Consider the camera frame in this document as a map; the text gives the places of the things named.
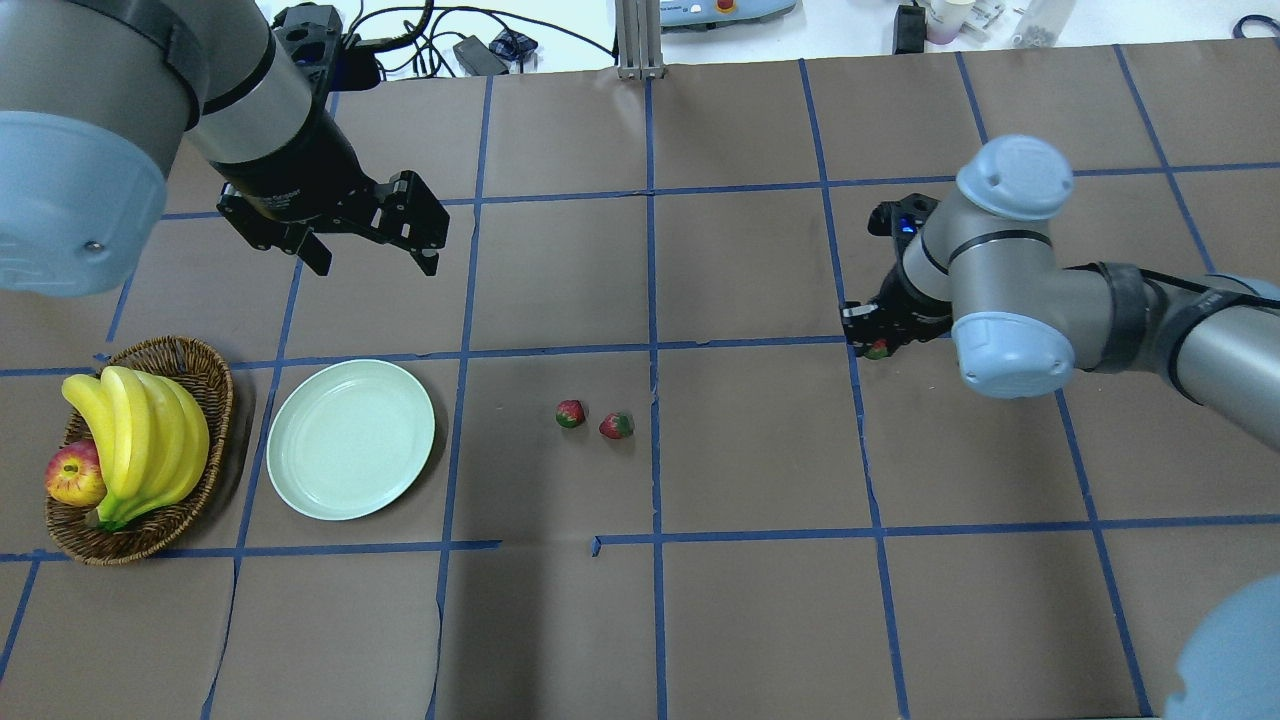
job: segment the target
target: strawberry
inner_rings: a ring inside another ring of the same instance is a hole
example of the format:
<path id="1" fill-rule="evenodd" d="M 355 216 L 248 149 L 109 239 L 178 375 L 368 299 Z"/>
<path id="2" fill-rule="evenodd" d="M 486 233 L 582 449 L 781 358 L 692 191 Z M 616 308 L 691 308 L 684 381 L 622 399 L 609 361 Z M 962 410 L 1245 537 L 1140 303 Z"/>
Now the strawberry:
<path id="1" fill-rule="evenodd" d="M 556 406 L 556 421 L 562 428 L 576 428 L 586 421 L 586 410 L 577 400 L 566 400 Z"/>
<path id="2" fill-rule="evenodd" d="M 631 437 L 635 432 L 635 423 L 631 421 L 631 415 L 626 413 L 609 413 L 600 423 L 600 434 L 609 439 L 622 439 L 625 437 Z"/>

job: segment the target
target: wicker basket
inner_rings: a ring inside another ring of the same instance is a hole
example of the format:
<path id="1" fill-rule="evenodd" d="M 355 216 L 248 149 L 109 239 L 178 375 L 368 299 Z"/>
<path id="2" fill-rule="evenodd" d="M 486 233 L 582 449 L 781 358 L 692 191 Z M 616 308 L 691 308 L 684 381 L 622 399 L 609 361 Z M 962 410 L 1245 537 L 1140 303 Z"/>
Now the wicker basket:
<path id="1" fill-rule="evenodd" d="M 232 425 L 234 388 L 227 361 L 209 345 L 186 337 L 161 337 L 116 354 L 108 365 L 123 365 L 173 378 L 200 404 L 209 423 L 209 462 L 205 474 L 182 502 L 134 519 L 127 528 L 108 533 L 84 524 L 88 507 L 73 507 L 45 498 L 45 525 L 54 542 L 86 565 L 124 565 L 154 555 L 191 525 L 214 495 Z M 63 447 L 92 434 L 79 413 L 73 413 Z"/>

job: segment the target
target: plate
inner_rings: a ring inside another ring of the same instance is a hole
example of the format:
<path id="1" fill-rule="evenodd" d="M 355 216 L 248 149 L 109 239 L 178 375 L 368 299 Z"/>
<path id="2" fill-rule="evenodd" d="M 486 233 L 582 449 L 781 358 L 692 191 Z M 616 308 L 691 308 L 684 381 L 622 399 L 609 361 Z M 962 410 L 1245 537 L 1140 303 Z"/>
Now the plate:
<path id="1" fill-rule="evenodd" d="M 289 507 L 349 520 L 408 489 L 434 441 L 435 411 L 417 378 L 381 360 L 348 360 L 284 401 L 266 436 L 266 471 Z"/>

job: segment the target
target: apple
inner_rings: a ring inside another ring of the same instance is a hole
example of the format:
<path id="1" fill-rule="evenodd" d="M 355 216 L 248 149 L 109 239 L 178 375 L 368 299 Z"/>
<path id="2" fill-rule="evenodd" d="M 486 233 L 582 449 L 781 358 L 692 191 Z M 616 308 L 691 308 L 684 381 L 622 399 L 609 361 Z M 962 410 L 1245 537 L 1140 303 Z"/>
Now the apple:
<path id="1" fill-rule="evenodd" d="M 59 502 L 87 507 L 106 497 L 97 446 L 91 439 L 68 445 L 45 468 L 45 489 Z"/>

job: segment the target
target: bunch of bananas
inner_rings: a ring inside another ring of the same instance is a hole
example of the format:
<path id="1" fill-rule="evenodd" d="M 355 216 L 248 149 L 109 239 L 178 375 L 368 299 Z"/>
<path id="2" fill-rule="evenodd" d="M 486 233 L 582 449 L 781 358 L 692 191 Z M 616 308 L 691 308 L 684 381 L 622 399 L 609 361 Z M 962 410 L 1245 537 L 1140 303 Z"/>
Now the bunch of bananas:
<path id="1" fill-rule="evenodd" d="M 97 506 L 100 528 L 115 532 L 143 512 L 179 502 L 204 475 L 209 424 L 196 398 L 172 379 L 108 365 L 101 380 L 63 380 L 63 397 L 97 445 L 106 484 Z"/>

